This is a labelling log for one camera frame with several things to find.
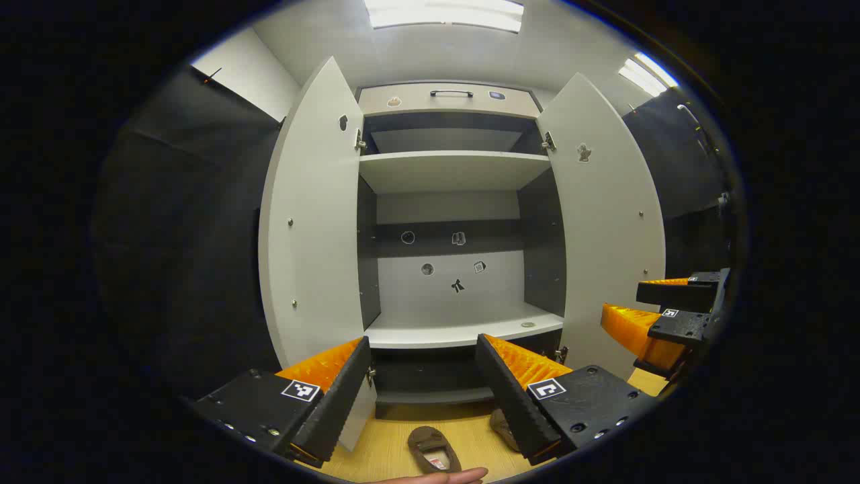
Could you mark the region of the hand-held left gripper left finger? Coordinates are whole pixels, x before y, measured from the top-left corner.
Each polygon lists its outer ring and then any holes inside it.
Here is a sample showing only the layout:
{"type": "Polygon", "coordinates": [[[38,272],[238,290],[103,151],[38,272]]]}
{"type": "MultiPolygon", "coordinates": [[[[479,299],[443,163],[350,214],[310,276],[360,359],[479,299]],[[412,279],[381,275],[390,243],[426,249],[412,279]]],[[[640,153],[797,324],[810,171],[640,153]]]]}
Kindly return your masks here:
{"type": "Polygon", "coordinates": [[[319,469],[331,460],[371,362],[363,336],[276,373],[247,370],[191,407],[258,450],[319,469]]]}

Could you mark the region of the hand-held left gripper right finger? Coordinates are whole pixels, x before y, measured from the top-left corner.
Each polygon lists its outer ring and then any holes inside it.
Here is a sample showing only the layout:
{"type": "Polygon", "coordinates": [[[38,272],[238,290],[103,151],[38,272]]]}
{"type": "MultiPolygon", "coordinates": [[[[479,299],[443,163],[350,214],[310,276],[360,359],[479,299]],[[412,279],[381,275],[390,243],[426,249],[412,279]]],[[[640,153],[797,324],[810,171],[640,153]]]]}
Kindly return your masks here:
{"type": "Polygon", "coordinates": [[[658,405],[658,399],[596,365],[571,370],[481,333],[475,361],[532,465],[590,450],[658,405]]]}

